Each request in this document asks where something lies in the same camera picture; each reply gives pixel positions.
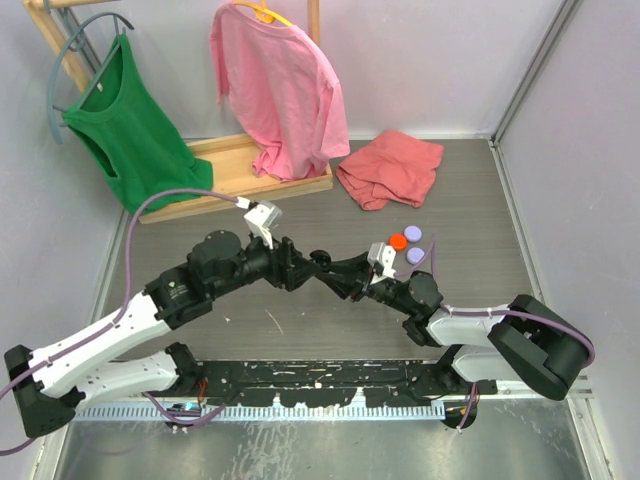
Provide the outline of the black round charging case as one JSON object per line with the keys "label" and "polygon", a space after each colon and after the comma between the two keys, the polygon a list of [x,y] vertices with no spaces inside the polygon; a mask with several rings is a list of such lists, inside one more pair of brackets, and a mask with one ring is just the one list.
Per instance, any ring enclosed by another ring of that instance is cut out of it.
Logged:
{"label": "black round charging case", "polygon": [[315,250],[310,253],[310,259],[318,265],[323,272],[328,272],[332,263],[331,256],[324,250]]}

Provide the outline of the orange round charging case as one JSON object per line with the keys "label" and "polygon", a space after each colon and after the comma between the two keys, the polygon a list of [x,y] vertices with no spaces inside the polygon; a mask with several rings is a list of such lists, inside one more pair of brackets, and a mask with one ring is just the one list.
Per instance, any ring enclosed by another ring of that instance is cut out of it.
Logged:
{"label": "orange round charging case", "polygon": [[389,237],[389,245],[396,251],[404,251],[408,246],[408,239],[400,233],[393,234]]}

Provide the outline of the lilac round charging case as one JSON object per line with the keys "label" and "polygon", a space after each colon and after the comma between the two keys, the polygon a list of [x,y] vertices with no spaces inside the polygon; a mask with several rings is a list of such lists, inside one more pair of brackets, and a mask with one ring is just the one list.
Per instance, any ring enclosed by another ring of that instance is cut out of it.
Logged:
{"label": "lilac round charging case", "polygon": [[425,257],[425,251],[420,247],[412,247],[406,252],[406,260],[412,265],[419,265]]}

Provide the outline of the lilac earbud charging case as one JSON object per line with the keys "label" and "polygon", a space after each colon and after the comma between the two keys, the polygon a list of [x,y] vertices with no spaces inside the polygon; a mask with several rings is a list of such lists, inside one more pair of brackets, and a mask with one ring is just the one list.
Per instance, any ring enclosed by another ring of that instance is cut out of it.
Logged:
{"label": "lilac earbud charging case", "polygon": [[404,229],[403,235],[409,243],[417,243],[423,238],[423,231],[416,225],[409,225]]}

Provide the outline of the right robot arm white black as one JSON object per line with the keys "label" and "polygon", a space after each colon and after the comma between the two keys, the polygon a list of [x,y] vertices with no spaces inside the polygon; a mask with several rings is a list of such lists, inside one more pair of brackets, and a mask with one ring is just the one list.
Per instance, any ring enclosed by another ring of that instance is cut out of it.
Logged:
{"label": "right robot arm white black", "polygon": [[432,273],[399,274],[390,261],[367,253],[329,262],[316,277],[343,299],[367,298],[404,314],[402,327],[415,344],[446,348],[438,379],[452,394],[472,383],[504,380],[562,400],[595,360],[585,334],[528,294],[497,307],[454,307],[445,304]]}

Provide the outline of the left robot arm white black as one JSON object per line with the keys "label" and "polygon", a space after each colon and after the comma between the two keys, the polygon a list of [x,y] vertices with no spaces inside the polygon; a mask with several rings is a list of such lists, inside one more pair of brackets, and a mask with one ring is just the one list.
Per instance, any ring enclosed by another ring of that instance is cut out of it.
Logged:
{"label": "left robot arm white black", "polygon": [[5,355],[25,434],[45,436],[69,423],[93,393],[108,393],[109,373],[122,375],[115,358],[210,312],[216,299],[258,280],[293,291],[325,271],[331,261],[318,250],[304,257],[293,241],[243,246],[228,231],[210,233],[185,263],[163,272],[109,316],[46,347],[17,345]]}

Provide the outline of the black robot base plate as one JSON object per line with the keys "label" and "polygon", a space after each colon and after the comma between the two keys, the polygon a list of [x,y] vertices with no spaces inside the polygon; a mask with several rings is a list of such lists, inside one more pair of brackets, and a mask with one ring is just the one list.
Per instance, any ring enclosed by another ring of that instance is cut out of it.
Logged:
{"label": "black robot base plate", "polygon": [[205,361],[191,379],[152,394],[200,392],[211,405],[343,407],[360,392],[368,408],[409,407],[465,396],[471,383],[450,368],[419,360]]}

